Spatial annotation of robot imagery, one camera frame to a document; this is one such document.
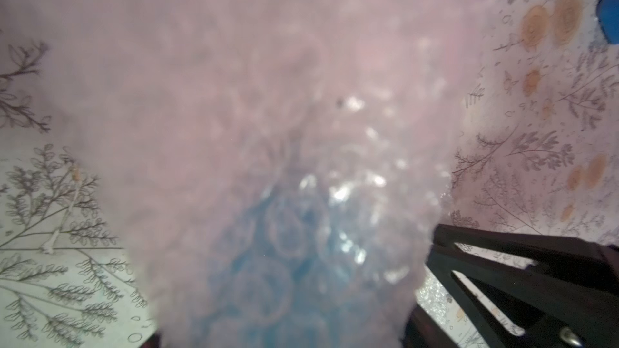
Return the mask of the clear bubble wrap sheet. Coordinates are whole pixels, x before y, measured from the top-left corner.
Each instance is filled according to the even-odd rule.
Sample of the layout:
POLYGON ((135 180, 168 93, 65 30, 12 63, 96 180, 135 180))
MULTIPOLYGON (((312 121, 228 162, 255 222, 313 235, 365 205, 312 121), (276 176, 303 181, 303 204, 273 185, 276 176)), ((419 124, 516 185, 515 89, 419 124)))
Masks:
POLYGON ((273 192, 347 188, 398 347, 497 0, 5 0, 171 347, 216 243, 273 192))

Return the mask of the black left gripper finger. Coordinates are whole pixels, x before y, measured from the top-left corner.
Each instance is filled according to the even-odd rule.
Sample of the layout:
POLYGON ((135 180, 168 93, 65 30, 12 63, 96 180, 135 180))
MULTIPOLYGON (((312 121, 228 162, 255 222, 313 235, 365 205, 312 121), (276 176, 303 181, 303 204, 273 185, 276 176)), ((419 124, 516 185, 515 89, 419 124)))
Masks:
POLYGON ((441 224, 427 267, 491 347, 616 347, 618 247, 441 224))

